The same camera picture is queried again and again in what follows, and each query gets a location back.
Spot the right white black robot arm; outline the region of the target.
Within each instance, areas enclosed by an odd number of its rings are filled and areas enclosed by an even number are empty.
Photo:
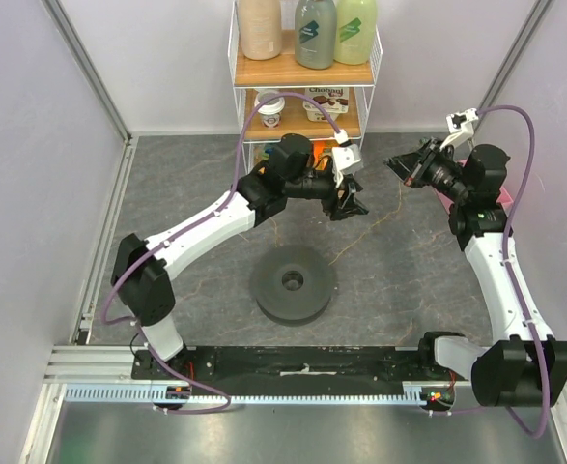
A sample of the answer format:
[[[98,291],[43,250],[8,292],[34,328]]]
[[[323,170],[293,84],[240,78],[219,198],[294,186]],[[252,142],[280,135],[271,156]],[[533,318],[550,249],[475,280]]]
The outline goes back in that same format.
[[[485,407],[553,406],[567,381],[567,341],[545,323],[525,287],[515,241],[498,198],[509,156],[481,144],[465,162],[432,138],[414,152],[385,161],[403,185],[431,187],[451,202],[448,222],[479,282],[493,344],[474,345],[460,333],[427,332],[416,368],[435,381],[449,370],[470,381]]]

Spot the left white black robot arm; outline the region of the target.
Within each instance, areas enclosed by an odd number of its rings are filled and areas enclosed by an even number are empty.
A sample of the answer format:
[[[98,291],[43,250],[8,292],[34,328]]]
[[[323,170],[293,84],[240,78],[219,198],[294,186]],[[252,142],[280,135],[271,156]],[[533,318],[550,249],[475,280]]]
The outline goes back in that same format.
[[[130,234],[121,240],[111,277],[113,293],[156,352],[152,367],[163,379],[178,379],[185,370],[185,344],[171,316],[176,305],[172,282],[193,261],[279,214],[291,198],[320,201],[332,220],[367,214],[354,198],[361,190],[354,178],[362,167],[359,147],[344,134],[335,140],[325,166],[318,168],[313,143],[286,134],[266,159],[208,208],[147,239]]]

